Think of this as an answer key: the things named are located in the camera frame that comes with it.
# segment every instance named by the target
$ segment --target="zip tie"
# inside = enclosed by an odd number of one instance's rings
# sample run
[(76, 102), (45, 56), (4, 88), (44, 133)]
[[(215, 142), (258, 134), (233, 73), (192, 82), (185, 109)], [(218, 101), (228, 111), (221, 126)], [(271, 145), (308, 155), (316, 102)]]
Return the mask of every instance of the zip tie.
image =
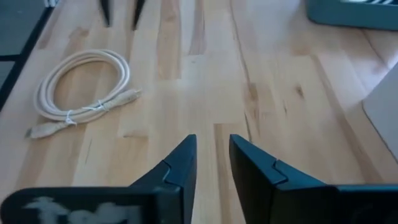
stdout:
[(98, 100), (98, 103), (99, 103), (99, 106), (97, 106), (96, 108), (85, 106), (85, 107), (83, 107), (83, 109), (88, 109), (88, 110), (92, 110), (92, 111), (98, 111), (98, 110), (109, 111), (104, 107), (104, 104), (101, 103), (101, 100)]
[(72, 119), (70, 119), (70, 113), (71, 113), (72, 111), (73, 111), (73, 110), (69, 110), (69, 111), (68, 111), (68, 113), (67, 113), (67, 118), (65, 119), (65, 123), (67, 123), (67, 124), (74, 124), (75, 126), (77, 126), (77, 123), (74, 122)]

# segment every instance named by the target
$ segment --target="wooden table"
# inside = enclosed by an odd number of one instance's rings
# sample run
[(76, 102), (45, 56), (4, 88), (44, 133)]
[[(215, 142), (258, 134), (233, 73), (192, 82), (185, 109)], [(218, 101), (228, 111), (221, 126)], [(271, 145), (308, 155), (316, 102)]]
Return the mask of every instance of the wooden table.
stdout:
[[(61, 1), (0, 114), (0, 198), (31, 186), (128, 185), (187, 134), (198, 138), (193, 223), (243, 223), (228, 138), (237, 133), (327, 183), (398, 182), (398, 164), (361, 107), (398, 57), (398, 34), (321, 26), (300, 0), (117, 0), (104, 28), (96, 1)], [(40, 79), (83, 49), (124, 55), (142, 98), (37, 141)], [(79, 108), (112, 89), (102, 63), (56, 92)]]

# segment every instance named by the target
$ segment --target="black prong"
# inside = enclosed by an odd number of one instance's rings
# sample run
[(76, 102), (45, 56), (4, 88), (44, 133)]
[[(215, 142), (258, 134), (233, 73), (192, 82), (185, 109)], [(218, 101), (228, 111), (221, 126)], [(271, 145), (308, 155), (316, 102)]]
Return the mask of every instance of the black prong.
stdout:
[(137, 23), (139, 20), (139, 16), (141, 15), (142, 8), (144, 7), (145, 0), (137, 0), (136, 1), (136, 10), (134, 11), (134, 22), (132, 23), (132, 29), (137, 29)]
[(1, 223), (36, 224), (51, 217), (50, 223), (57, 220), (158, 223), (161, 220), (191, 224), (196, 178), (197, 138), (190, 134), (130, 187), (46, 187), (14, 192), (0, 207)]
[(111, 0), (99, 0), (99, 6), (101, 7), (105, 25), (106, 27), (111, 26), (111, 7), (110, 7)]

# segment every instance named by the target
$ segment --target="black floor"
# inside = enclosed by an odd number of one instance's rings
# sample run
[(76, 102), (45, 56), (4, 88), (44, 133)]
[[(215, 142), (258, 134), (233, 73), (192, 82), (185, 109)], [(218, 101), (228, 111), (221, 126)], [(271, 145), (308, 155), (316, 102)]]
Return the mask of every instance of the black floor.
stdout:
[(0, 0), (0, 110), (51, 12), (41, 0)]

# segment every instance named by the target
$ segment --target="light wood surface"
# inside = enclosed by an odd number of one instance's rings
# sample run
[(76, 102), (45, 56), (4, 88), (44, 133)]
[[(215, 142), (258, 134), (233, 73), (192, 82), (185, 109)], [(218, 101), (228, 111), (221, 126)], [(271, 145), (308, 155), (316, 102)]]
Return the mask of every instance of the light wood surface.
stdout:
[[(111, 28), (96, 1), (61, 1), (0, 114), (0, 198), (31, 186), (128, 185), (187, 134), (198, 138), (193, 223), (244, 223), (228, 159), (237, 133), (331, 184), (396, 183), (398, 164), (361, 100), (398, 60), (398, 34), (321, 26), (300, 0), (117, 0)], [(66, 56), (110, 49), (142, 98), (37, 141), (32, 93)], [(61, 80), (56, 102), (79, 108), (113, 87), (92, 63)]]

